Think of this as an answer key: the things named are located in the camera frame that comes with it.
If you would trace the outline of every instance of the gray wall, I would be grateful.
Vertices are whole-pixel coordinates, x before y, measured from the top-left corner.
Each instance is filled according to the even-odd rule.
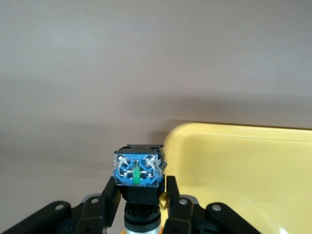
[[[310,1],[3,0],[0,231],[184,122],[312,128],[311,90]]]

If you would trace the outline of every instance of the yellow plastic tray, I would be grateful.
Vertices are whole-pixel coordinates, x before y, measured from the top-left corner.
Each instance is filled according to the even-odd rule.
[[[165,154],[202,207],[223,202],[264,234],[312,234],[312,131],[189,123]]]

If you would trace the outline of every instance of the screw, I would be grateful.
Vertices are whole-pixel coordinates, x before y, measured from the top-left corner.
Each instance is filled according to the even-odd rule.
[[[222,209],[221,209],[221,206],[215,204],[215,205],[213,205],[213,210],[214,211],[221,211]]]
[[[179,203],[180,203],[181,205],[186,205],[186,204],[187,204],[187,200],[184,199],[184,198],[182,198],[182,199],[179,200]]]
[[[64,205],[63,204],[59,204],[59,205],[57,205],[56,207],[55,207],[55,210],[56,211],[59,211],[59,210],[61,210],[61,209],[63,209],[64,208]]]
[[[91,203],[93,203],[93,204],[94,204],[94,203],[98,203],[98,198],[96,198],[96,197],[93,198],[93,199],[91,200]]]

